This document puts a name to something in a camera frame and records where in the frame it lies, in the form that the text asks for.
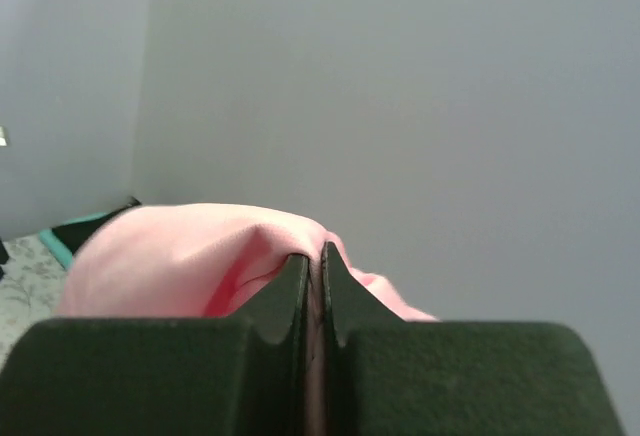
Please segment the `pink t shirt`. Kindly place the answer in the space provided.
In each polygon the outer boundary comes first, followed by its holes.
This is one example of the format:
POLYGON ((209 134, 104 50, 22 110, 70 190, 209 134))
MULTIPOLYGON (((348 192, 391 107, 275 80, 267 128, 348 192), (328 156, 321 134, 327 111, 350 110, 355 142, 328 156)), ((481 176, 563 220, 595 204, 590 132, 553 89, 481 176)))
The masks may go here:
POLYGON ((139 206, 115 217, 79 250, 55 315, 224 317, 246 303, 292 254, 317 277, 338 235, 279 210, 199 203, 139 206))

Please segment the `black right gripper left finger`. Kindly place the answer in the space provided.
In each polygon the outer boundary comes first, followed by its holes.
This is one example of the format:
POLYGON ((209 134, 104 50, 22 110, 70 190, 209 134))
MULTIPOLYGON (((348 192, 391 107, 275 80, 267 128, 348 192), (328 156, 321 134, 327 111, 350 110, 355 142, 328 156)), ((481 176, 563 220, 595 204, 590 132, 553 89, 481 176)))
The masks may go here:
POLYGON ((5 435, 300 435, 308 260, 224 318, 55 318, 1 372, 5 435))

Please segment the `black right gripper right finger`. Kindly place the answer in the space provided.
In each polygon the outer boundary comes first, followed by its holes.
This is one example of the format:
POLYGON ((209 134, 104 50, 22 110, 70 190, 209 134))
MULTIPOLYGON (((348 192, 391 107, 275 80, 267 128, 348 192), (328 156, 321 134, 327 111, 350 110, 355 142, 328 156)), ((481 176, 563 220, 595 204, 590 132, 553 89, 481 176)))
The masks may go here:
POLYGON ((409 322, 322 254, 332 435, 608 436, 623 426, 594 358, 548 322, 409 322))

